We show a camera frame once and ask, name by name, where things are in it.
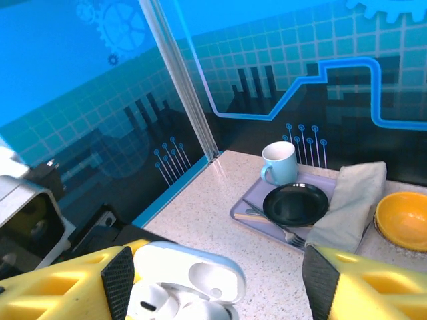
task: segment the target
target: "speckled countertop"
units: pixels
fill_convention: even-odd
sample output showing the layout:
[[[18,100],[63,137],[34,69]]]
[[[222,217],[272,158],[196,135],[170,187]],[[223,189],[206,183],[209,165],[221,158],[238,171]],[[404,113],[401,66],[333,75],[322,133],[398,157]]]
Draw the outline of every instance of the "speckled countertop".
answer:
[[[312,319],[301,276],[302,254],[245,228],[229,212],[260,175],[263,159],[224,152],[145,229],[182,245],[233,259],[244,270],[247,291],[236,305],[241,320]],[[300,166],[300,171],[336,178],[337,171]],[[388,181],[385,194],[427,188]],[[426,255],[389,244],[371,225],[358,250],[365,257],[427,271]]]

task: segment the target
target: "wireless earbud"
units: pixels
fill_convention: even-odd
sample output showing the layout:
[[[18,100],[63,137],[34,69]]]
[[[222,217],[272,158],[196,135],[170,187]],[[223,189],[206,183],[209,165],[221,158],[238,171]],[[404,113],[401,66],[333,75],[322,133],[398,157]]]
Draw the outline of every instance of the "wireless earbud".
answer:
[[[198,301],[186,305],[174,320],[232,320],[232,315],[219,303]]]
[[[133,320],[172,320],[178,309],[177,299],[166,289],[141,280],[133,285],[127,314]]]

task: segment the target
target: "cloth napkin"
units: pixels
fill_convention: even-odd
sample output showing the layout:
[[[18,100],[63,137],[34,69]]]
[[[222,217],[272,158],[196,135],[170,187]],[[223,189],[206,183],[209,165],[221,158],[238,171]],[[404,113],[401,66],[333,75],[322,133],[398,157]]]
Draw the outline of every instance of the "cloth napkin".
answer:
[[[382,198],[386,174],[382,161],[342,167],[328,212],[308,233],[306,246],[355,253]]]

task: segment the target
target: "circuit graphic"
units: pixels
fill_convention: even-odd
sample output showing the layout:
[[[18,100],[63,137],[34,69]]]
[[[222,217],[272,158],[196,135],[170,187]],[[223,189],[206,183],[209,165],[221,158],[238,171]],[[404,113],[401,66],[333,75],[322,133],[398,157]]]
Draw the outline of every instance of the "circuit graphic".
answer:
[[[132,59],[145,52],[150,32],[138,1],[94,1],[77,0],[76,14],[85,24],[96,25],[111,53]]]
[[[177,144],[175,137],[170,137],[170,142],[172,146],[166,142],[161,144],[163,157],[159,149],[154,150],[154,155],[159,158],[159,161],[155,163],[155,167],[160,171],[166,183],[172,186],[192,165],[185,152],[184,144]]]
[[[112,53],[111,55],[108,56],[108,63],[113,67],[115,67],[116,65],[119,64],[119,57],[114,53]]]
[[[396,22],[403,13],[411,14],[414,22],[422,22],[427,11],[426,0],[348,0],[347,8],[353,9],[358,4],[366,7],[365,18],[371,19],[377,12],[384,12],[388,23]]]
[[[319,61],[318,75],[297,77],[267,115],[219,112],[215,104],[212,104],[213,113],[221,118],[273,121],[280,110],[285,107],[286,103],[289,102],[289,100],[294,96],[294,94],[302,85],[328,83],[329,69],[351,67],[369,68],[371,77],[371,109],[379,109],[381,104],[381,66],[374,58],[354,57]]]

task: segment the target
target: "blue line graphic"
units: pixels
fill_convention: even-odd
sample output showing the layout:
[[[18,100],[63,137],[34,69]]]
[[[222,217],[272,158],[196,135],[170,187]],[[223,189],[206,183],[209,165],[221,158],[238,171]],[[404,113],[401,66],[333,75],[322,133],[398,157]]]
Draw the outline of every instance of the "blue line graphic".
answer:
[[[165,168],[167,175],[169,175],[169,178],[171,178],[171,181],[173,181],[171,174],[169,173],[169,171],[167,170],[167,167],[165,166],[165,163],[163,162],[163,160],[161,160],[159,149],[155,149],[154,154],[157,155],[157,158],[159,158],[161,165],[163,165],[163,168]]]
[[[312,148],[313,139],[307,138],[307,143],[310,146],[310,155],[312,156],[312,166],[314,167],[313,148]]]
[[[296,142],[296,146],[298,149],[298,155],[300,156],[300,163],[302,164],[302,159],[301,159],[301,152],[300,152],[300,137],[294,137],[294,140]]]
[[[178,145],[178,147],[182,150],[182,152],[184,153],[184,155],[185,155],[185,158],[187,159],[187,161],[188,161],[188,164],[189,164],[189,167],[191,168],[191,162],[189,162],[189,159],[188,159],[188,157],[187,157],[187,153],[185,152],[185,150],[184,150],[184,144],[183,143],[180,143],[179,145]]]
[[[381,108],[381,66],[377,60],[371,57],[354,57],[318,61],[319,75],[310,75],[296,78],[295,81],[290,85],[289,89],[282,95],[280,100],[267,115],[219,112],[215,105],[212,105],[212,109],[213,112],[221,118],[273,121],[276,115],[278,115],[278,113],[285,107],[286,103],[288,103],[288,101],[302,85],[317,85],[328,83],[329,69],[351,67],[369,68],[371,73],[371,117],[373,122],[381,127],[379,124],[383,124],[383,122],[378,121],[378,119],[380,119],[379,110]]]
[[[316,153],[318,154],[318,164],[320,167],[319,144],[318,144],[319,127],[317,125],[312,125],[312,131],[314,132],[314,141],[316,142]]]
[[[160,162],[156,162],[156,163],[155,163],[155,167],[159,169],[159,171],[160,171],[161,175],[163,175],[163,178],[165,179],[165,181],[167,182],[167,184],[168,184],[169,186],[171,186],[171,183],[169,182],[169,180],[167,180],[167,178],[166,178],[165,174],[163,173],[163,171],[162,171],[162,170],[161,170],[161,168],[160,168]]]
[[[306,142],[304,141],[304,130],[306,128],[304,127],[304,125],[298,125],[298,130],[301,131],[301,141],[302,141],[302,147],[304,149],[304,158],[306,159],[306,165],[308,165],[307,162],[307,151],[306,151]]]
[[[170,139],[170,140],[171,140],[171,142],[173,143],[173,145],[175,145],[176,151],[178,152],[178,155],[179,155],[179,157],[181,158],[182,163],[185,165],[185,168],[188,170],[187,163],[185,163],[184,158],[182,157],[181,151],[179,150],[180,148],[176,145],[175,137],[171,137],[171,139]]]
[[[163,156],[163,160],[167,163],[167,165],[169,166],[169,168],[171,169],[171,172],[173,173],[173,175],[175,176],[175,179],[178,180],[178,177],[176,176],[175,171],[172,169],[171,164],[169,163],[169,157],[167,155]]]
[[[292,142],[292,133],[291,133],[292,125],[290,123],[286,123],[285,127],[288,130],[288,132],[289,132],[289,140]]]
[[[182,164],[179,162],[178,157],[176,156],[176,150],[175,150],[175,149],[172,149],[172,150],[171,150],[171,154],[175,157],[176,162],[178,162],[178,165],[179,165],[179,167],[180,167],[180,168],[181,168],[181,170],[182,170],[182,174],[184,174],[184,173],[185,173],[185,170],[184,170],[184,168],[182,167]]]
[[[371,105],[371,119],[377,127],[397,130],[427,131],[425,121],[385,120],[381,118],[381,106]]]
[[[171,154],[169,153],[169,150],[167,149],[167,143],[166,142],[163,143],[161,145],[161,147],[166,150],[167,155],[169,155],[169,159],[171,159],[171,162],[172,162],[173,166],[175,167],[176,171],[178,172],[178,175],[181,177],[181,172],[178,170],[178,167],[176,166],[176,163],[173,160],[173,157],[171,156]]]
[[[328,144],[328,142],[325,139],[320,139],[320,144],[323,147],[323,158],[324,158],[324,161],[325,161],[325,169],[327,169],[328,165],[326,163],[326,145]]]

